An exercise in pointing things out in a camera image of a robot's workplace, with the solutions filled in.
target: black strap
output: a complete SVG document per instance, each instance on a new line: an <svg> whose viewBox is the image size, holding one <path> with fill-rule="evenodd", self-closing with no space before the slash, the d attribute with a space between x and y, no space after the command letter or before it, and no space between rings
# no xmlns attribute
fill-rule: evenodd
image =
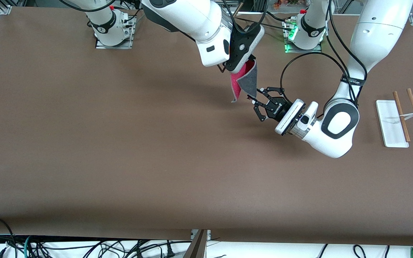
<svg viewBox="0 0 413 258"><path fill-rule="evenodd" d="M360 86L360 87L363 86L364 83L366 82L365 80L360 80L356 78L349 78L347 80L345 75L342 75L341 82L348 83L348 81L350 81L351 85Z"/></svg>
<svg viewBox="0 0 413 258"><path fill-rule="evenodd" d="M302 16L302 19L300 20L300 24L302 25L302 28L304 29L304 31L307 31L308 36L310 38L315 38L316 36L318 36L320 33L323 33L323 31L324 31L324 27L314 28L314 27L308 25L305 22L305 16Z"/></svg>
<svg viewBox="0 0 413 258"><path fill-rule="evenodd" d="M90 23L92 24L92 26L101 34L106 34L108 33L109 29L112 28L114 26L114 24L116 24L116 13L111 11L111 13L113 14L113 16L111 17L111 20L109 20L107 23L102 24L102 25L97 25L95 23Z"/></svg>

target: cable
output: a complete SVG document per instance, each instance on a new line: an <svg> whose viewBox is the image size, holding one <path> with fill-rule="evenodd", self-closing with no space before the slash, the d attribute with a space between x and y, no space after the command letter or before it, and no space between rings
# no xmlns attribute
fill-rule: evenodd
<svg viewBox="0 0 413 258"><path fill-rule="evenodd" d="M321 249L320 255L318 255L318 258L321 258L323 256L324 250L326 250L326 247L328 247L328 244L325 244L323 248Z"/></svg>
<svg viewBox="0 0 413 258"><path fill-rule="evenodd" d="M339 62L338 62L336 59L334 59L334 57L331 57L329 54L325 54L325 53L323 53L323 52L308 52L308 53L301 54L301 55L293 58L291 61L289 61L289 62L286 64L285 68L282 70L281 76L280 76L280 90L281 90L282 92L283 92L283 75L285 74L285 71L286 71L286 69L288 68L288 66L289 66L290 64L292 64L292 62L294 62L295 60L297 60L297 59L299 59L299 58L301 58L301 57L304 57L304 56L308 56L309 54L321 54L322 56L328 57L328 58L331 59L334 63L336 63L336 65L337 65L337 66L339 67L339 69L342 71L343 75L346 75L346 72L345 72L345 70L343 69L342 65L339 64ZM349 100L349 101L351 101L353 104L355 104L355 103L356 103L356 98L355 98L353 95L351 95L351 93L353 92L353 87L351 86L351 83L350 83L349 80L347 80L347 82L348 82L348 86L349 86L349 89L350 89L350 97L351 97L351 100Z"/></svg>
<svg viewBox="0 0 413 258"><path fill-rule="evenodd" d="M366 80L366 79L367 79L367 69L366 69L366 67L365 67L364 64L358 59L358 57L356 57L356 55L354 55L354 54L350 51L350 49L345 45L344 41L342 40L342 38L340 37L340 35L339 35L339 33L338 33L337 29L336 29L336 25L334 25L334 20L333 20L333 18L332 18L331 1L329 1L329 4L328 4L328 13L329 13L329 18L331 19L331 26L332 26L332 29L333 29L333 31L334 31L334 34L336 34L336 36L337 36L337 38L339 39L340 43L342 44L342 46L344 47L344 49L349 53L349 55L350 55L351 57L353 57L353 59L363 68L363 70L364 70L364 80ZM359 95L361 94L361 90L362 90L362 86L359 87L358 93L357 93L356 96L355 96L355 106L356 106L356 107L358 106L358 98L359 98Z"/></svg>
<svg viewBox="0 0 413 258"><path fill-rule="evenodd" d="M133 246L130 251L124 256L124 258L128 258L132 253L136 252L142 245L149 242L149 240L138 240L135 246Z"/></svg>
<svg viewBox="0 0 413 258"><path fill-rule="evenodd" d="M190 243L191 241L176 241L176 242L170 242L170 244L180 244L180 243ZM154 248L158 248L162 245L167 245L168 243L163 243L163 244L159 244L159 245L150 245L150 247L145 247L143 249L141 249L140 253L146 252L148 250L154 249Z"/></svg>
<svg viewBox="0 0 413 258"><path fill-rule="evenodd" d="M6 227L7 230L9 231L10 237L12 238L13 244L16 245L14 233L13 233L12 230L10 229L9 225L8 225L5 221L3 221L2 219L0 219L0 222L5 225L5 227Z"/></svg>
<svg viewBox="0 0 413 258"><path fill-rule="evenodd" d="M388 251L390 251L390 246L389 245L387 245L387 247L386 247L384 258L388 257Z"/></svg>
<svg viewBox="0 0 413 258"><path fill-rule="evenodd" d="M252 23L257 23L257 21L251 21L251 20L244 19L244 18L238 18L238 17L236 17L236 19L239 19L239 20L242 20L242 21L247 21L247 22L252 22ZM261 25L263 25L263 26L268 26L268 27L272 27L272 28L279 28L279 29L282 29L282 30L291 31L290 28L283 28L283 27L281 27L281 26L274 26L274 25L265 24L265 23L261 23Z"/></svg>
<svg viewBox="0 0 413 258"><path fill-rule="evenodd" d="M88 13L88 12L103 10L104 8L112 5L116 0L111 0L111 2L105 4L104 6L102 6L102 7L100 7L100 8L96 8L96 9L91 9L91 10L87 10L87 9L82 9L82 8L75 7L74 5L70 5L69 3L67 3L67 2L65 2L65 1L63 1L63 0L59 0L59 1L62 2L62 4L66 5L67 7L73 8L74 10L85 11L86 13Z"/></svg>
<svg viewBox="0 0 413 258"><path fill-rule="evenodd" d="M126 1L123 1L123 0L121 0L121 5L122 5L122 3L124 3L125 4L125 6L130 10L130 7L127 5L127 2Z"/></svg>
<svg viewBox="0 0 413 258"><path fill-rule="evenodd" d="M99 245L101 245L104 241L100 241L98 242L96 245L92 246L92 248L90 248L85 254L84 256L82 256L82 258L87 258L90 256L90 254L93 252L93 250L95 250L95 248L97 248Z"/></svg>
<svg viewBox="0 0 413 258"><path fill-rule="evenodd" d="M285 21L286 19L291 18L291 16L289 16L288 18L281 19L281 18L278 18L277 16L275 16L275 15L274 15L273 13L271 13L270 11L266 11L266 13L267 13L268 15L270 15L273 19L275 19L275 20L277 20L277 21L280 21L280 22Z"/></svg>
<svg viewBox="0 0 413 258"><path fill-rule="evenodd" d="M23 245L23 254L25 255L25 258L28 258L28 253L27 253L27 248L28 248L28 242L30 241L31 236L27 237L25 240L25 244Z"/></svg>
<svg viewBox="0 0 413 258"><path fill-rule="evenodd" d="M252 28L249 28L248 31L246 32L246 31L243 31L243 29L241 29L240 26L238 26L237 23L235 22L234 15L233 15L233 13L231 12L231 9L229 8L226 0L223 0L223 3L224 3L224 5L225 5L227 11L229 12L229 15L230 15L231 20L232 20L232 24L234 25L234 27L236 28L236 30L237 30L238 32L240 32L241 34L247 34L247 33L249 33L250 31L252 31L256 26L261 25L262 21L263 21L264 18L265 18L265 15L266 15L266 12L263 11L263 12L262 12L261 19L260 19L257 23L254 23L253 25L251 25L251 26L253 26L253 27L252 27Z"/></svg>
<svg viewBox="0 0 413 258"><path fill-rule="evenodd" d="M348 69L347 69L347 66L345 65L345 63L344 63L344 61L342 60L341 56L339 56L339 53L336 51L336 49L334 49L334 46L332 45L331 40L329 39L329 36L328 36L328 35L326 35L326 40L328 41L329 46L331 47L332 51L333 51L334 54L336 55L337 59L339 59L339 61L341 62L342 66L344 67L346 74L348 75L348 77L350 77L350 73L349 73L349 71L348 71Z"/></svg>
<svg viewBox="0 0 413 258"><path fill-rule="evenodd" d="M115 253L118 257L120 257L118 253L116 253L115 251L110 250L111 248L113 248L113 246L117 245L119 242L121 242L121 241L117 241L117 242L115 242L115 243L112 244L112 245L106 245L106 244L104 244L104 243L101 244L101 245L100 245L100 246L101 246L101 250L100 250L100 252L99 252L99 254L98 254L98 258L102 258L103 255L106 253L106 251L110 251L111 253Z"/></svg>
<svg viewBox="0 0 413 258"><path fill-rule="evenodd" d="M356 248L361 249L362 257L360 257L360 256L358 255L358 253L356 252ZM366 253L364 252L364 249L361 247L361 245L354 245L354 246L353 246L353 252L355 253L356 257L358 257L358 258L366 258Z"/></svg>
<svg viewBox="0 0 413 258"><path fill-rule="evenodd" d="M132 15L132 17L136 17L139 13L139 10L141 10L141 9L138 9L138 11L136 11L136 13Z"/></svg>
<svg viewBox="0 0 413 258"><path fill-rule="evenodd" d="M334 25L334 20L332 19L332 10L331 10L331 1L328 4L328 13L329 13L329 19L331 19L331 26L332 29L334 31L334 34L336 34L337 38L339 39L340 43L342 44L342 46L344 47L344 49L351 55L351 57L354 58L354 60L356 60L356 62L358 62L359 65L361 65L361 67L364 70L364 80L367 79L367 69L364 66L364 64L356 57L355 54L353 54L350 49L345 45L344 41L342 40L342 38L340 37L337 29L336 29L336 25Z"/></svg>

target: black cable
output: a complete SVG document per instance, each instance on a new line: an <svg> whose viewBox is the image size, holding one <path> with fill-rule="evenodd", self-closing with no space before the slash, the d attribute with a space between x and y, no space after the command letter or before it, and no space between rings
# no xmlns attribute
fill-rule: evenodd
<svg viewBox="0 0 413 258"><path fill-rule="evenodd" d="M219 68L219 71L220 71L221 73L224 73L224 71L226 70L226 67L224 66L223 68L221 68L220 65L217 65L217 66L218 66L218 68Z"/></svg>
<svg viewBox="0 0 413 258"><path fill-rule="evenodd" d="M353 54L350 49L345 45L344 41L342 40L342 38L340 37L337 29L336 29L336 25L334 25L334 20L332 19L332 10L331 10L331 1L328 4L328 13L329 13L329 19L331 19L331 26L332 29L334 31L334 34L336 34L337 38L339 39L340 43L342 44L342 46L344 47L344 49L351 55L351 57L354 58L354 60L356 60L356 62L358 62L359 65L361 65L361 67L364 70L364 80L367 79L367 69L364 66L364 64L356 57L355 54Z"/></svg>
<svg viewBox="0 0 413 258"><path fill-rule="evenodd" d="M130 251L128 251L128 253L123 257L123 258L128 258L132 253L136 252L136 250L138 250L142 245L144 245L145 243L149 242L149 240L138 240L138 242L136 243L136 245L134 245Z"/></svg>
<svg viewBox="0 0 413 258"><path fill-rule="evenodd" d="M123 0L121 0L121 5L122 5L122 3L124 3L125 4L125 6L130 10L130 7L127 5L127 2L126 1L123 1Z"/></svg>
<svg viewBox="0 0 413 258"><path fill-rule="evenodd" d="M120 241L117 241L117 242L115 242L115 243L112 244L112 245L101 244L101 245L100 245L100 246L101 246L101 250L100 250L100 253L98 254L98 258L102 258L103 255L104 255L107 251L110 251L111 253L115 253L118 257L120 257L118 253L116 253L115 251L110 250L111 248L113 248L113 246L117 245L119 242L120 242Z"/></svg>
<svg viewBox="0 0 413 258"><path fill-rule="evenodd" d="M66 5L67 7L73 8L74 10L85 11L86 13L88 13L88 12L103 10L104 8L112 5L116 0L111 0L111 2L105 4L104 6L102 6L102 7L100 7L100 8L96 8L96 9L91 9L91 10L87 10L87 9L82 9L82 8L75 7L74 5L70 5L69 3L67 3L67 2L65 2L65 1L63 1L63 0L59 0L59 1L62 2L62 4Z"/></svg>
<svg viewBox="0 0 413 258"><path fill-rule="evenodd" d="M49 250L70 250L70 249L80 249L80 248L91 248L94 245L85 245L83 247L72 247L72 248L49 248L49 247L44 247L44 249L49 249Z"/></svg>
<svg viewBox="0 0 413 258"><path fill-rule="evenodd" d="M175 256L175 253L173 252L172 246L170 244L170 241L167 240L167 258L172 258Z"/></svg>
<svg viewBox="0 0 413 258"><path fill-rule="evenodd" d="M7 230L8 230L9 233L10 233L10 237L12 238L13 244L16 245L17 242L15 241L14 233L13 233L12 230L10 229L9 225L8 225L5 221L3 221L2 219L0 219L0 222L5 225L5 227L7 228Z"/></svg>
<svg viewBox="0 0 413 258"><path fill-rule="evenodd" d="M388 257L388 251L390 251L390 246L389 245L387 245L387 247L386 247L384 258Z"/></svg>
<svg viewBox="0 0 413 258"><path fill-rule="evenodd" d="M176 242L170 242L170 244L180 244L180 243L190 243L190 242L191 242L191 241L176 241ZM167 245L167 244L168 244L168 243L163 243L163 244L154 245L154 246L151 245L150 248L145 247L145 248L141 249L140 253L143 253L143 252L146 252L146 251L148 251L148 250L151 250L151 249L154 249L154 248L158 248L158 247L160 247L160 246L162 246L162 245Z"/></svg>
<svg viewBox="0 0 413 258"><path fill-rule="evenodd" d="M342 71L343 75L346 76L346 72L345 72L345 70L343 69L342 65L339 64L339 62L338 62L336 59L334 59L334 57L331 57L329 54L325 54L325 53L323 53L323 52L308 52L308 53L301 54L301 55L293 58L291 61L289 61L289 62L286 64L285 68L282 70L281 76L280 76L280 90L281 90L282 92L283 92L283 75L285 74L285 71L286 71L286 69L288 68L288 66L289 66L290 64L292 64L292 62L294 62L295 60L297 60L297 59L299 59L299 58L301 58L301 57L304 57L304 56L308 56L309 54L321 54L322 56L328 57L328 58L331 59L334 63L336 63L336 65L337 65L337 66L339 67L339 69ZM351 83L350 83L349 80L347 80L347 82L348 82L348 86L349 86L349 89L350 89L350 97L351 97L351 100L350 100L350 101L351 101L353 104L356 104L356 98L354 97L354 95L351 95L351 93L353 92L353 87L351 86Z"/></svg>
<svg viewBox="0 0 413 258"><path fill-rule="evenodd" d="M185 33L184 31L179 31L179 32L181 32L184 36L190 38L190 40L195 41L194 38L192 38L191 36L189 36L189 35L188 35L187 33Z"/></svg>
<svg viewBox="0 0 413 258"><path fill-rule="evenodd" d="M318 258L321 258L323 256L324 250L326 250L326 247L328 247L328 244L325 244L323 248L321 249L320 255L318 255Z"/></svg>
<svg viewBox="0 0 413 258"><path fill-rule="evenodd" d="M105 245L105 246L107 246L108 248L103 248L103 245L100 245L101 246L101 250L100 250L100 252L98 253L98 258L103 258L103 255L107 252L107 251L110 251L111 253L114 253L115 255L117 255L118 256L118 258L120 258L120 255L118 254L118 253L116 253L115 251L113 251L113 250L110 250L112 247L108 247L107 245Z"/></svg>
<svg viewBox="0 0 413 258"><path fill-rule="evenodd" d="M268 15L270 15L273 19L275 19L275 20L277 20L277 21L280 21L280 22L285 21L286 19L291 18L291 16L289 16L288 18L281 19L281 18L278 18L277 16L275 16L275 15L274 15L273 13L271 13L270 11L266 11L266 13L267 13Z"/></svg>
<svg viewBox="0 0 413 258"><path fill-rule="evenodd" d="M344 61L342 60L341 56L339 56L339 53L336 51L336 49L334 49L334 46L332 45L331 40L329 39L329 36L328 36L328 35L326 35L326 40L328 41L329 46L331 47L332 51L333 51L334 54L336 55L337 59L339 59L339 61L341 62L342 66L344 67L346 74L348 75L348 77L350 77L350 73L349 73L349 71L348 71L348 69L347 69L347 66L345 65L345 63L344 63Z"/></svg>
<svg viewBox="0 0 413 258"><path fill-rule="evenodd" d="M235 21L235 18L234 18L234 14L231 12L231 9L230 9L229 6L227 5L226 0L223 0L223 3L224 3L224 5L225 5L227 11L229 12L229 15L230 15L231 20L232 20L232 24L234 25L234 27L236 28L236 30L237 30L238 32L240 32L241 34L247 34L246 31L243 31L243 29L241 29L240 26L237 25L237 23L236 23L236 21ZM256 26L261 25L262 21L263 21L264 18L265 18L265 15L266 15L266 12L263 11L263 12L262 12L261 19L260 19L257 23L254 23L253 25L251 25L252 27L248 29L248 32L252 31Z"/></svg>
<svg viewBox="0 0 413 258"><path fill-rule="evenodd" d="M132 17L136 17L139 13L139 10L141 10L141 9L138 9L138 11L136 11L136 13L132 15Z"/></svg>
<svg viewBox="0 0 413 258"><path fill-rule="evenodd" d="M358 59L358 57L356 57L356 55L354 55L350 49L345 45L344 41L342 40L342 38L340 37L337 29L336 29L336 25L334 25L334 20L332 18L332 10L331 10L331 1L328 4L328 13L329 13L329 18L331 19L331 26L332 29L334 31L334 34L336 34L337 38L339 39L340 43L342 44L342 46L344 47L344 49L349 53L349 55L351 57L353 57L353 59L363 68L364 70L364 80L367 79L367 69L364 66L364 64L361 62L361 60ZM359 87L358 93L355 96L355 106L358 107L358 98L359 95L361 94L361 90L362 90L362 86Z"/></svg>
<svg viewBox="0 0 413 258"><path fill-rule="evenodd" d="M362 257L360 257L360 256L358 255L358 253L356 252L356 248L361 249ZM361 247L361 245L354 245L354 246L353 246L353 252L355 253L356 257L358 257L358 258L366 258L366 253L364 252L364 249Z"/></svg>
<svg viewBox="0 0 413 258"><path fill-rule="evenodd" d="M90 254L93 252L93 250L95 250L95 248L97 248L99 245L101 245L104 241L100 241L98 242L96 245L92 246L92 248L90 248L85 254L84 256L82 256L82 258L88 258L90 256Z"/></svg>
<svg viewBox="0 0 413 258"><path fill-rule="evenodd" d="M251 20L244 19L244 18L238 18L238 17L236 17L236 19L239 19L239 20L242 20L242 21L246 21L246 22L257 23L257 21L251 21ZM282 30L291 31L290 28L283 28L283 27L281 27L281 26L275 26L275 25L270 25L270 24L265 24L265 23L261 23L261 25L263 25L263 26L268 26L268 27L272 27L272 28L279 28L279 29L282 29Z"/></svg>

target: green light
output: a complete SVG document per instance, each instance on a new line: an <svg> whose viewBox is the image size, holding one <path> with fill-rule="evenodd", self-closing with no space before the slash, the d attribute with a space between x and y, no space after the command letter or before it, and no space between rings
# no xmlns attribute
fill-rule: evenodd
<svg viewBox="0 0 413 258"><path fill-rule="evenodd" d="M298 30L297 30L297 26L294 26L294 28L293 28L293 29L291 30L291 32L290 32L290 36L289 36L289 39L290 39L290 40L294 40L297 31L298 31Z"/></svg>

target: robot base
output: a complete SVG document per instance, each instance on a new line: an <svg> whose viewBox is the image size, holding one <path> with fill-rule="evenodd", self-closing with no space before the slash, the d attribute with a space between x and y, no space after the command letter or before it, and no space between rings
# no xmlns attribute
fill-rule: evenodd
<svg viewBox="0 0 413 258"><path fill-rule="evenodd" d="M127 20L128 13L123 13L123 18ZM126 39L124 39L120 44L116 46L106 46L103 43L101 43L97 38L96 43L95 43L95 48L96 49L131 49L133 47L133 38L135 36L136 21L137 21L136 17L133 17L130 21L128 21L128 25L130 25L130 27L124 28L124 33L129 36Z"/></svg>
<svg viewBox="0 0 413 258"><path fill-rule="evenodd" d="M289 20L293 21L295 20L296 17L292 16ZM293 31L286 31L283 30L283 38L285 39L285 53L298 53L298 54L305 54L305 53L309 53L309 52L321 52L321 41L323 41L323 37L321 37L320 43L317 44L317 46L314 49L301 49L298 48L289 38L293 37L297 31L298 28L297 26L295 26L292 23L286 23L286 22L281 22L283 28L290 28Z"/></svg>

